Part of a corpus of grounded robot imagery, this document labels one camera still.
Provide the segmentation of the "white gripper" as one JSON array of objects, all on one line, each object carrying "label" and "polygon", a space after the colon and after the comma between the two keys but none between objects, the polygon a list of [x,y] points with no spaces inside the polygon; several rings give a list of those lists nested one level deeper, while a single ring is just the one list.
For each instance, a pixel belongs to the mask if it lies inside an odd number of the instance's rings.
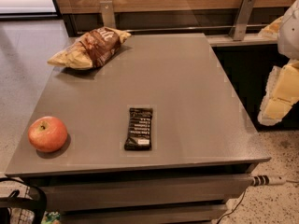
[{"label": "white gripper", "polygon": [[258,121],[273,126],[299,102],[299,0],[295,0],[283,17],[265,26],[258,36],[278,39],[278,52],[292,59],[283,67],[274,66],[267,79]]}]

